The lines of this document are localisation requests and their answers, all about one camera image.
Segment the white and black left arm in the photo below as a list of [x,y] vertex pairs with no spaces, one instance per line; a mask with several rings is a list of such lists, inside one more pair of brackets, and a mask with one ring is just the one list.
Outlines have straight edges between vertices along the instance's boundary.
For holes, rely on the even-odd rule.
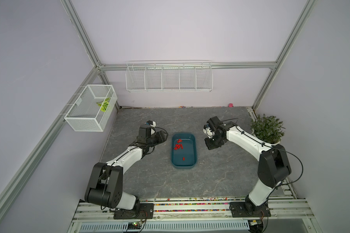
[[136,162],[148,155],[151,148],[164,143],[168,133],[164,129],[151,132],[148,137],[138,137],[116,158],[93,166],[84,201],[106,208],[137,211],[138,197],[123,192],[123,175]]

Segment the teal plastic storage box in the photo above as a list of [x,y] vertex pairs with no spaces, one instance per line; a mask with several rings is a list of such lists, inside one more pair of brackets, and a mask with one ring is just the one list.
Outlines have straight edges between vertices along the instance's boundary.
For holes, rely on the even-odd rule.
[[[197,148],[195,136],[191,133],[177,133],[172,139],[171,163],[176,169],[192,169],[197,163]],[[176,144],[182,144],[183,149],[175,150]]]

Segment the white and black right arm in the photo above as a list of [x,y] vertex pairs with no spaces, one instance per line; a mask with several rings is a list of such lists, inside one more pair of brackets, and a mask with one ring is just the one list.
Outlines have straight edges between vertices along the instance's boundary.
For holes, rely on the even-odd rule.
[[203,131],[207,135],[205,144],[209,150],[219,148],[226,142],[232,142],[258,161],[257,183],[245,198],[244,208],[247,211],[261,209],[273,191],[291,174],[286,150],[280,144],[266,143],[231,122],[212,124],[209,121],[204,125]]

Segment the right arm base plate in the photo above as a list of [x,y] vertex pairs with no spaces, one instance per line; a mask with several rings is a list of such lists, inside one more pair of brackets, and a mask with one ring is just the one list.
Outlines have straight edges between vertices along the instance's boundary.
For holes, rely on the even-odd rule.
[[232,213],[232,217],[271,217],[268,202],[260,206],[255,206],[250,202],[231,202],[229,209]]

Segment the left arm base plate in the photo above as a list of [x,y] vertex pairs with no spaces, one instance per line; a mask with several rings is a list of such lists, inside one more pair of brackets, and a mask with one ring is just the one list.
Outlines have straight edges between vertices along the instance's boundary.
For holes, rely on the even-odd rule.
[[132,210],[118,209],[114,211],[113,218],[119,219],[152,219],[154,214],[153,203],[139,203]]

